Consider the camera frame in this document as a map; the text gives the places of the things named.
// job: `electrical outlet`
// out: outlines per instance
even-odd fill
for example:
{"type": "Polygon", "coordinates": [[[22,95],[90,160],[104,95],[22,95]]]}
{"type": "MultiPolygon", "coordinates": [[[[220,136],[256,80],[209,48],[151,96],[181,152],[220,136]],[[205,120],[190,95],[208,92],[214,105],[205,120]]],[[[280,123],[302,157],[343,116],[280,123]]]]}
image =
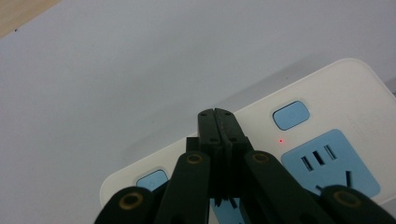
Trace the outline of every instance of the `electrical outlet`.
{"type": "Polygon", "coordinates": [[[303,188],[316,194],[330,185],[344,185],[368,197],[380,191],[355,149],[336,129],[283,154],[281,160],[303,188]]]}

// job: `white power strip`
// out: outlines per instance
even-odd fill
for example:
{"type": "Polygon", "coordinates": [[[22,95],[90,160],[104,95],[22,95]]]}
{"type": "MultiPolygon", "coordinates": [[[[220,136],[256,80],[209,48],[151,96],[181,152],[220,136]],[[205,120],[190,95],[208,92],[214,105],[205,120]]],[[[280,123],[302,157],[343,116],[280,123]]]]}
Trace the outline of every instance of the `white power strip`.
{"type": "MultiPolygon", "coordinates": [[[[234,114],[253,148],[279,160],[321,134],[340,130],[379,184],[372,200],[383,204],[396,198],[396,99],[365,63],[332,63],[234,114]],[[282,128],[274,114],[294,102],[305,106],[308,118],[293,123],[293,117],[291,125],[286,122],[291,127],[282,128]]],[[[109,176],[100,191],[102,205],[154,171],[163,170],[170,178],[185,145],[184,138],[109,176]]]]}

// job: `power strip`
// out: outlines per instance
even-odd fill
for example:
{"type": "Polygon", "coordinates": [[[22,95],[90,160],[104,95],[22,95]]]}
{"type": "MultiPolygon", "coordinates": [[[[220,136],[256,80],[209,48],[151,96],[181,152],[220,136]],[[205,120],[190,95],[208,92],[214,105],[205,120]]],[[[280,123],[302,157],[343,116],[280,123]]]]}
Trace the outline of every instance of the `power strip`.
{"type": "MultiPolygon", "coordinates": [[[[396,99],[365,63],[332,63],[234,114],[255,150],[273,154],[287,168],[301,168],[300,177],[293,176],[304,187],[311,181],[310,188],[320,189],[334,181],[364,188],[366,181],[371,189],[363,193],[376,203],[396,198],[396,99]],[[330,132],[340,133],[336,139],[345,139],[352,153],[344,154],[345,145],[329,149],[330,132]],[[309,151],[309,144],[323,146],[309,151]],[[359,161],[357,168],[349,165],[351,161],[359,161]],[[325,183],[324,175],[336,177],[325,183]],[[361,182],[354,182],[359,176],[361,182]]],[[[172,175],[185,146],[183,138],[109,176],[101,187],[101,204],[138,182],[155,189],[172,175]]],[[[217,223],[212,210],[210,216],[210,222],[217,223]]]]}

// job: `socket hole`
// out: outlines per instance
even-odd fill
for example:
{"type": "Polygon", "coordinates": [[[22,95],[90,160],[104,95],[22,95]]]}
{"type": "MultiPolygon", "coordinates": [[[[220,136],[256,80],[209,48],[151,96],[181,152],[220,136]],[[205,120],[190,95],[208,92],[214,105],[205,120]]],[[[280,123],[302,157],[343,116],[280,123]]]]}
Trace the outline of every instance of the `socket hole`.
{"type": "Polygon", "coordinates": [[[309,163],[309,161],[306,159],[306,157],[302,157],[301,160],[303,161],[304,165],[306,166],[306,169],[311,172],[314,169],[311,166],[311,163],[309,163]]]}
{"type": "Polygon", "coordinates": [[[319,186],[319,185],[316,185],[316,186],[315,186],[315,189],[318,189],[320,192],[323,191],[323,187],[321,187],[321,186],[319,186]]]}
{"type": "Polygon", "coordinates": [[[313,153],[314,153],[314,156],[315,156],[315,158],[317,159],[318,163],[319,163],[320,165],[324,165],[324,161],[323,161],[323,159],[320,157],[320,155],[318,154],[318,152],[317,152],[317,151],[314,151],[313,153]]]}
{"type": "Polygon", "coordinates": [[[346,186],[352,188],[352,172],[346,171],[346,186]]]}
{"type": "Polygon", "coordinates": [[[332,151],[332,149],[329,147],[329,145],[324,146],[324,149],[326,150],[327,154],[329,154],[330,158],[333,160],[337,159],[337,157],[335,156],[334,152],[332,151]]]}
{"type": "Polygon", "coordinates": [[[231,206],[233,207],[233,209],[238,208],[238,204],[236,204],[236,201],[234,198],[229,199],[231,206]]]}

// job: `white surface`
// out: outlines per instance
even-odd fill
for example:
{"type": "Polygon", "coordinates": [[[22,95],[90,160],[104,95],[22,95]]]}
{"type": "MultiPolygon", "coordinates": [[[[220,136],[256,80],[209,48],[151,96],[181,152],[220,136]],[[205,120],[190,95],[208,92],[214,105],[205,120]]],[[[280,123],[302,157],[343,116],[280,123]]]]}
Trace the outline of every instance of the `white surface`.
{"type": "MultiPolygon", "coordinates": [[[[330,130],[340,130],[380,186],[372,199],[384,204],[396,197],[396,176],[384,172],[396,171],[396,99],[367,64],[353,59],[332,63],[234,114],[253,148],[279,160],[330,130]],[[310,118],[282,131],[274,123],[274,112],[295,101],[305,104],[310,118]]],[[[170,177],[185,148],[184,138],[110,175],[101,187],[102,205],[156,170],[170,177]]],[[[391,213],[396,216],[396,209],[391,213]]]]}
{"type": "Polygon", "coordinates": [[[235,111],[338,59],[394,83],[395,10],[63,0],[0,39],[0,223],[93,223],[103,180],[193,133],[196,113],[235,111]]]}

